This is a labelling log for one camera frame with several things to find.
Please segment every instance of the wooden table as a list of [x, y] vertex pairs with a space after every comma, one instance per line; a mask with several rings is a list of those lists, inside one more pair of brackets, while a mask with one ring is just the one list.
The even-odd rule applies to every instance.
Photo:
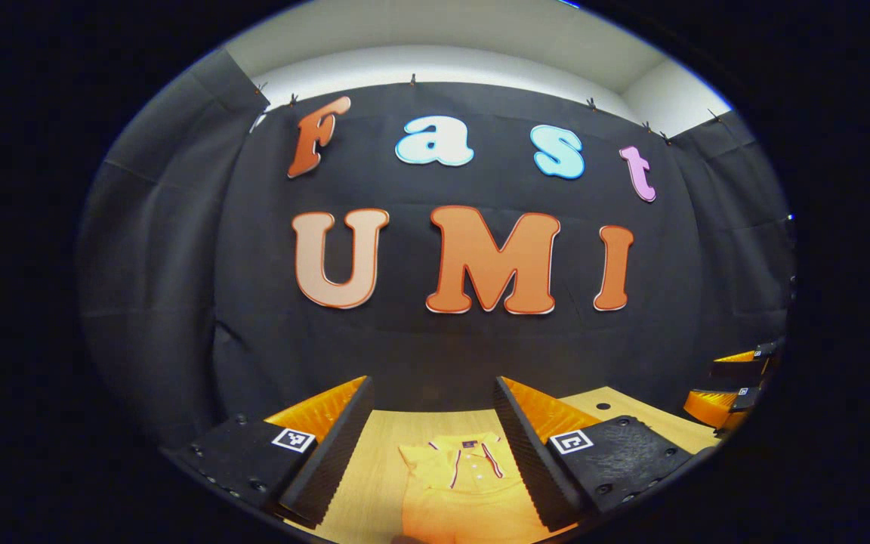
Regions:
[[[634, 416], [690, 453], [697, 453], [719, 442], [714, 437], [714, 429], [655, 409], [610, 387], [561, 400], [601, 420]], [[610, 407], [599, 410], [599, 403], [608, 403]], [[401, 534], [401, 502], [408, 484], [408, 469], [398, 447], [403, 444], [425, 444], [438, 434], [472, 434], [481, 431], [492, 431], [505, 437], [494, 410], [453, 413], [374, 410], [365, 424], [324, 523], [315, 530], [288, 523], [341, 544], [390, 544]], [[525, 500], [531, 500], [528, 493]], [[573, 527], [564, 527], [550, 534], [562, 533]]]

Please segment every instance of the pink letter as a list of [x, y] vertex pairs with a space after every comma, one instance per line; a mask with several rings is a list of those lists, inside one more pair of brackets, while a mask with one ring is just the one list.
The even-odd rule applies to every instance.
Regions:
[[633, 189], [641, 199], [648, 202], [653, 202], [656, 199], [656, 190], [646, 182], [646, 175], [643, 170], [649, 172], [649, 162], [643, 161], [640, 157], [640, 152], [632, 145], [621, 149], [619, 155], [626, 161], [629, 166], [629, 179], [633, 182]]

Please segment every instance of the light blue letter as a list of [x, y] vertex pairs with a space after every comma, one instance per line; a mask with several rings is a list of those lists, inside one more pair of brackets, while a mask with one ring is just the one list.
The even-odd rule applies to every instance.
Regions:
[[420, 117], [408, 121], [405, 131], [408, 135], [394, 146], [394, 154], [411, 165], [438, 161], [446, 166], [462, 166], [476, 156], [466, 145], [469, 128], [455, 117]]
[[535, 165], [545, 175], [558, 175], [576, 179], [586, 168], [583, 162], [583, 142], [576, 134], [564, 128], [538, 125], [529, 131], [529, 139], [539, 151], [534, 155]]

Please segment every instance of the white ceiling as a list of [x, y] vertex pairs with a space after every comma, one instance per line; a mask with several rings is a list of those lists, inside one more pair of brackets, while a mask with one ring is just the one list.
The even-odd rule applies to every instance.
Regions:
[[632, 34], [558, 0], [312, 0], [227, 44], [246, 75], [339, 51], [452, 45], [521, 57], [615, 93], [666, 60]]

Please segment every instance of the orange letter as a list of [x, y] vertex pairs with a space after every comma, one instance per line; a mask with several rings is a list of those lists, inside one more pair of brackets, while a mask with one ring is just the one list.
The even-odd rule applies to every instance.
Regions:
[[629, 247], [633, 245], [633, 233], [608, 224], [600, 228], [600, 238], [606, 244], [606, 262], [603, 266], [603, 286], [593, 300], [593, 306], [600, 312], [609, 312], [626, 306], [626, 257]]
[[360, 306], [372, 297], [378, 272], [378, 231], [387, 224], [387, 212], [355, 210], [344, 218], [344, 223], [355, 231], [348, 283], [334, 283], [324, 275], [324, 239], [335, 218], [329, 213], [311, 212], [300, 214], [291, 224], [298, 234], [294, 270], [301, 292], [321, 306], [342, 310]]
[[294, 162], [287, 168], [287, 177], [294, 179], [303, 173], [311, 172], [321, 164], [321, 154], [315, 149], [317, 144], [321, 147], [328, 145], [332, 134], [335, 133], [335, 114], [342, 115], [351, 107], [349, 97], [340, 97], [304, 117], [298, 123], [301, 135], [298, 137], [298, 150], [294, 154]]
[[442, 206], [432, 211], [432, 223], [442, 230], [442, 265], [438, 290], [425, 306], [439, 314], [463, 314], [472, 308], [466, 296], [465, 272], [483, 310], [495, 309], [505, 286], [515, 276], [512, 294], [505, 299], [511, 314], [548, 314], [556, 307], [549, 296], [549, 268], [553, 238], [560, 231], [552, 216], [527, 213], [515, 221], [501, 250], [479, 210]]

